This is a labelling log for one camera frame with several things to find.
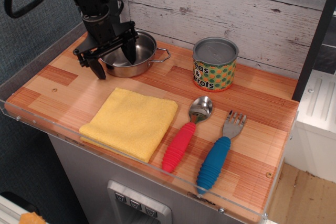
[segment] spoon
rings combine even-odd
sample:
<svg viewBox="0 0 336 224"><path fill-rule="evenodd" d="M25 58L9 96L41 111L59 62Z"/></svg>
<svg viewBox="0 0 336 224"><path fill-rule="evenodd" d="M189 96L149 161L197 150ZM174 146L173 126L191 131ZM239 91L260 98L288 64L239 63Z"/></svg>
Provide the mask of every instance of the spoon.
<svg viewBox="0 0 336 224"><path fill-rule="evenodd" d="M193 102L189 109L190 122L182 126L163 156L163 170L171 173L176 168L195 133L196 123L208 119L211 111L212 101L209 97L199 97Z"/></svg>

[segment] wooden floor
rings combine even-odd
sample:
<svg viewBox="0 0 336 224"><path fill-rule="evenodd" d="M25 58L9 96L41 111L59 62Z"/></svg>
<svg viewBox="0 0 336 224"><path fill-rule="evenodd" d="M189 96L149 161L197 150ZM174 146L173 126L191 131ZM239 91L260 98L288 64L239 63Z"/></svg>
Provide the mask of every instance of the wooden floor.
<svg viewBox="0 0 336 224"><path fill-rule="evenodd" d="M284 164L268 218L277 224L336 223L336 184Z"/></svg>

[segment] can label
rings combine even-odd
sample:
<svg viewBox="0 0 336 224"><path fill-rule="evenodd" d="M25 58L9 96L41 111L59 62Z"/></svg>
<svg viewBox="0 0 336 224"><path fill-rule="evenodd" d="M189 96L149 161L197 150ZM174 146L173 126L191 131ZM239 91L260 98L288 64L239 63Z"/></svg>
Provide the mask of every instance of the can label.
<svg viewBox="0 0 336 224"><path fill-rule="evenodd" d="M236 60L227 65L208 65L194 61L194 83L206 91L223 91L233 82L236 69Z"/></svg>

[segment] metal handle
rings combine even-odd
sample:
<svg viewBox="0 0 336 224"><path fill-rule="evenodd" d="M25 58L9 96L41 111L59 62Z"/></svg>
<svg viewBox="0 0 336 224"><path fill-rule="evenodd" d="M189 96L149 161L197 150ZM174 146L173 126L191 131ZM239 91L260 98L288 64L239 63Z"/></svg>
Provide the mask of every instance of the metal handle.
<svg viewBox="0 0 336 224"><path fill-rule="evenodd" d="M150 60L149 62L164 62L165 60L168 60L171 56L170 52L168 51L168 49L165 48L157 48L157 50L165 50L167 51L168 56L166 58L164 58L163 60Z"/></svg>

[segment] spoon head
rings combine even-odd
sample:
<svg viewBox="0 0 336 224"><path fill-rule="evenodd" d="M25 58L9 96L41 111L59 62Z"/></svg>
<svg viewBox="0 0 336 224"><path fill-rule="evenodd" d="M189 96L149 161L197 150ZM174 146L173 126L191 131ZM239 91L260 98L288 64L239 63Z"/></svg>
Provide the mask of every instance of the spoon head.
<svg viewBox="0 0 336 224"><path fill-rule="evenodd" d="M212 112L212 101L209 97L199 97L189 109L190 121L199 123L209 118Z"/></svg>

